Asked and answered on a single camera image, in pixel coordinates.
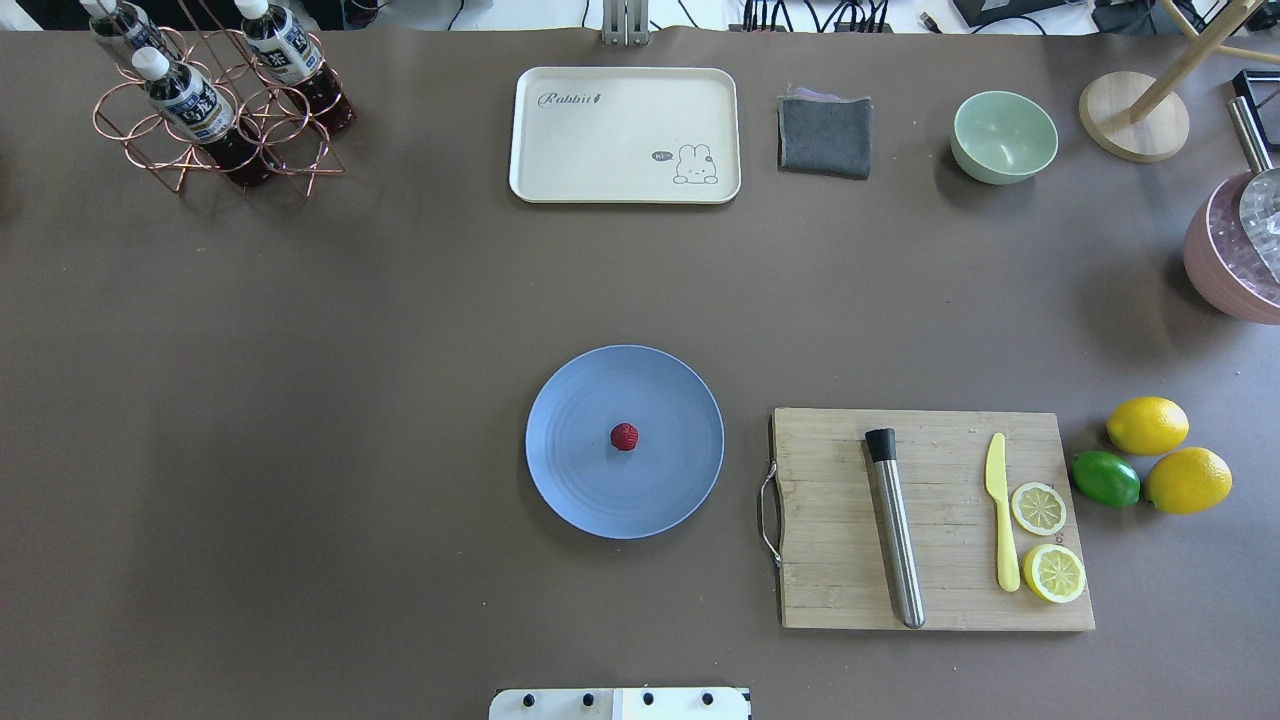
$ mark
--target green lime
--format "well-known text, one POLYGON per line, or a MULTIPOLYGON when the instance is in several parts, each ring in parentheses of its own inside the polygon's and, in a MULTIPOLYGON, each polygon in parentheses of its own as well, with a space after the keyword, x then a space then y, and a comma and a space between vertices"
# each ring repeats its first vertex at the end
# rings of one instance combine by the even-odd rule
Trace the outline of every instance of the green lime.
POLYGON ((1071 482, 1085 497, 1110 507, 1126 507, 1138 502, 1142 483, 1138 471, 1124 459, 1091 450, 1071 461, 1071 482))

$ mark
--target lemon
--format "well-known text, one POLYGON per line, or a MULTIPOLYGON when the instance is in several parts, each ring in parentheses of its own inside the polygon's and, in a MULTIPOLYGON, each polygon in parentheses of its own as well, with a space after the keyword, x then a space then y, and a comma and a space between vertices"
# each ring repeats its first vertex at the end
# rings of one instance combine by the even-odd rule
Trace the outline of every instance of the lemon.
POLYGON ((1231 469, 1203 447, 1170 452, 1147 475, 1147 500, 1165 512, 1187 515, 1208 510, 1229 492, 1231 469))
POLYGON ((1018 524, 1037 536, 1052 536, 1066 524, 1062 496, 1044 483, 1019 487, 1009 505, 1018 524))
POLYGON ((1084 562, 1060 544, 1038 544, 1023 556, 1023 578, 1050 602, 1071 602, 1084 592, 1084 562))
POLYGON ((1124 452, 1161 455, 1187 439, 1187 413, 1172 400, 1134 397, 1107 418, 1107 436, 1124 452))

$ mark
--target yellow plastic knife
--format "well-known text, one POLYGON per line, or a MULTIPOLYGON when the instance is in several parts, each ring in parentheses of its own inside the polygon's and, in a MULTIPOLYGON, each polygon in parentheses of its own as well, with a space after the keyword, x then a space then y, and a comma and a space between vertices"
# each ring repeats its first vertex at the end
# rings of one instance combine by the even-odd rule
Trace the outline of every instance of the yellow plastic knife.
POLYGON ((1007 592, 1015 592, 1018 551, 1014 548, 1014 527, 1009 518, 1009 482, 1005 478, 1005 433, 991 437, 987 450, 987 495, 996 501, 996 580, 1007 592))

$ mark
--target red raspberry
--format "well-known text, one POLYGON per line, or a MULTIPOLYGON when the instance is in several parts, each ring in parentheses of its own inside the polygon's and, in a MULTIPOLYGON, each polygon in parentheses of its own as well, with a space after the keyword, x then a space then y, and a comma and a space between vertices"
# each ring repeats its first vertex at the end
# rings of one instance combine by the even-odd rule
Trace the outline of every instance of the red raspberry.
POLYGON ((620 423, 613 432, 609 433, 609 442, 613 447, 617 447, 622 452, 628 450, 635 450, 636 441, 640 439, 640 430, 636 429, 631 423, 620 423))

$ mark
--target rabbit logo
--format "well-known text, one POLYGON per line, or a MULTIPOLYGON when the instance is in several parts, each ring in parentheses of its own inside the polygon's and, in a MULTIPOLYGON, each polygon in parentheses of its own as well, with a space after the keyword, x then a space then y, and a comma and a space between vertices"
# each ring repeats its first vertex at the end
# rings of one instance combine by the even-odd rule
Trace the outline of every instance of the rabbit logo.
MULTIPOLYGON (((672 182, 676 184, 716 184, 719 178, 716 177, 716 160, 712 159, 712 149, 705 145, 681 145, 677 150, 678 160, 676 161, 676 177, 672 182)), ((653 154, 653 159, 659 163, 672 159, 671 152, 658 151, 653 154)))

